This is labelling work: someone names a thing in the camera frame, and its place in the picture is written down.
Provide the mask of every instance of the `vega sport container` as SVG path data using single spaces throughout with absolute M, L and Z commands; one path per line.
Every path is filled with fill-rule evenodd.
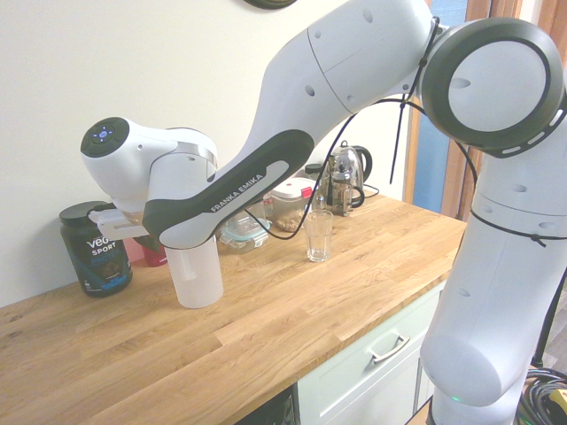
M 88 214 L 106 202 L 93 201 L 70 206 L 59 214 L 61 236 L 82 290 L 93 297 L 106 297 L 128 286 L 132 270 L 122 241 L 103 236 Z

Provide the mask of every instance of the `white cabinet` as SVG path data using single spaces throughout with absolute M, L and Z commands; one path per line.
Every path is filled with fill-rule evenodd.
M 432 390 L 419 350 L 442 286 L 301 378 L 301 425 L 404 425 Z

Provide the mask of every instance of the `cable tie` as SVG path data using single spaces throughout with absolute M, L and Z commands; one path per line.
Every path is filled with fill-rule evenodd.
M 530 237 L 530 239 L 532 239 L 534 242 L 539 243 L 541 246 L 543 246 L 544 248 L 547 248 L 548 246 L 545 245 L 542 241 L 541 241 L 541 237 L 539 235 L 532 235 Z

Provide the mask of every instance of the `drawer handle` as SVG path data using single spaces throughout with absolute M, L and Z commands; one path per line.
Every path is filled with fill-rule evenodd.
M 400 341 L 400 344 L 396 345 L 390 351 L 388 351 L 386 354 L 383 354 L 382 356 L 376 354 L 372 349 L 369 349 L 369 353 L 372 354 L 372 361 L 374 362 L 375 365 L 377 365 L 381 361 L 389 359 L 396 352 L 399 352 L 402 348 L 404 348 L 408 344 L 410 339 L 411 336 L 398 335 L 398 339 L 396 340 L 396 343 Z

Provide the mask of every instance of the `drinking glass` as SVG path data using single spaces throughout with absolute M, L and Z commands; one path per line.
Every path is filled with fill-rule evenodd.
M 307 257 L 311 261 L 327 261 L 330 258 L 330 235 L 333 231 L 333 214 L 325 210 L 313 210 L 305 219 Z

